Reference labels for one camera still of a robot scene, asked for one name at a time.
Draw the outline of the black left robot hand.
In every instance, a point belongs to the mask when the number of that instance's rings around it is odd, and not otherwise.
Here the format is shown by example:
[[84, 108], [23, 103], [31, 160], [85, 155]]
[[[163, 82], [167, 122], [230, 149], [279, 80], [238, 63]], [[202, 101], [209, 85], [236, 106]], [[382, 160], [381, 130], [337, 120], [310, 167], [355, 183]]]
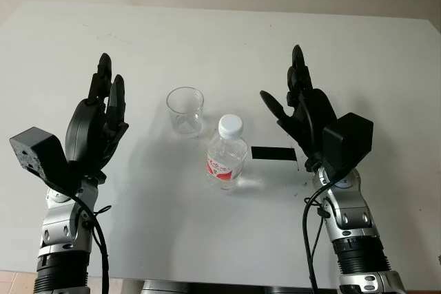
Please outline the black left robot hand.
[[88, 97], [77, 105], [65, 136], [65, 155], [70, 165], [93, 185], [106, 180], [102, 169], [113, 157], [127, 131], [125, 83], [112, 78], [112, 61], [103, 53], [92, 75]]

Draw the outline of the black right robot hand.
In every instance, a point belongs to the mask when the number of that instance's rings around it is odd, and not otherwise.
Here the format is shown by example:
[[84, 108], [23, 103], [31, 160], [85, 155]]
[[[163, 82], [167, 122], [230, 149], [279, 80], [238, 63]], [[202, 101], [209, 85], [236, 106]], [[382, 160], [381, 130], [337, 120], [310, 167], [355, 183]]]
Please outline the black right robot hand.
[[277, 124], [289, 134], [307, 157], [305, 168], [314, 172], [322, 164], [322, 131], [337, 119], [326, 94], [314, 88], [309, 68], [299, 45], [292, 51], [292, 64], [287, 71], [287, 105], [294, 108], [291, 116], [268, 92], [260, 91], [260, 97], [277, 118]]

